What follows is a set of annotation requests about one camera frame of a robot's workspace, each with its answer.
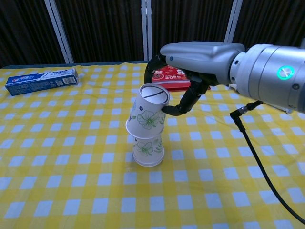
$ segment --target floral paper cup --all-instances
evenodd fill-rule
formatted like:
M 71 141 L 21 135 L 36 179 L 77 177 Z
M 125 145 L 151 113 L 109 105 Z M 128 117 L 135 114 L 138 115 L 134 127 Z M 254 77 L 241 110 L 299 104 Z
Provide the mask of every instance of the floral paper cup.
M 160 164 L 164 158 L 161 135 L 149 139 L 133 138 L 133 158 L 144 167 Z
M 164 128 L 166 114 L 161 109 L 168 105 L 170 94 L 157 84 L 147 83 L 140 87 L 133 104 L 126 129 L 136 138 L 152 138 Z

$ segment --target yellow checkered tablecloth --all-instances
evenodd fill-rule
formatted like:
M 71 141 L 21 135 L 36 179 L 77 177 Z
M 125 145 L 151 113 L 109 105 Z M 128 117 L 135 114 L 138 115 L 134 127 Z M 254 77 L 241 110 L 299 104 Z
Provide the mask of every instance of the yellow checkered tablecloth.
M 51 69 L 0 70 L 0 228 L 303 228 L 229 117 L 250 99 L 224 86 L 166 117 L 160 165 L 135 163 L 125 121 L 145 67 L 76 66 L 77 86 L 18 96 L 7 77 Z M 264 104 L 243 121 L 279 193 L 305 217 L 305 114 Z

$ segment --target dark curtain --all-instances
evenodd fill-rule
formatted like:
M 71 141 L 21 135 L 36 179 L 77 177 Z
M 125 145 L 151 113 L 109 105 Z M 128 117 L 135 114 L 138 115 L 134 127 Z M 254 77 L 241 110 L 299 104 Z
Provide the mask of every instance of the dark curtain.
M 244 0 L 234 42 L 299 46 L 305 37 L 304 0 Z
M 223 42 L 233 0 L 152 0 L 152 52 L 183 41 Z
M 141 0 L 56 0 L 74 62 L 142 61 Z
M 43 0 L 1 0 L 0 67 L 64 63 Z

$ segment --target cup bottom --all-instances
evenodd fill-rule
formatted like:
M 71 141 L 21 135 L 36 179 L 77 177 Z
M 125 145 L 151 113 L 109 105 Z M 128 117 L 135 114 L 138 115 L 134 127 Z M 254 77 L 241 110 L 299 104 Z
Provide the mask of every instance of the cup bottom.
M 144 167 L 157 166 L 158 164 L 160 164 L 163 161 L 163 158 L 164 158 L 164 147 L 163 146 L 162 146 L 162 149 L 163 149 L 162 156 L 161 156 L 161 158 L 158 161 L 154 161 L 154 162 L 151 162 L 151 163 L 141 162 L 141 161 L 136 159 L 136 157 L 134 156 L 134 153 L 133 153 L 133 158 L 134 158 L 135 162 L 138 163 L 141 166 L 144 166 Z

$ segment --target blue toothpaste box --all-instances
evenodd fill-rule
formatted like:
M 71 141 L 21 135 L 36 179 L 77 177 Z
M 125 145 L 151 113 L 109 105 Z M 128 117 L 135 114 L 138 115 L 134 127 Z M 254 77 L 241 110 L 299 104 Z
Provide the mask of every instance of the blue toothpaste box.
M 11 95 L 78 84 L 75 68 L 9 77 L 5 87 Z

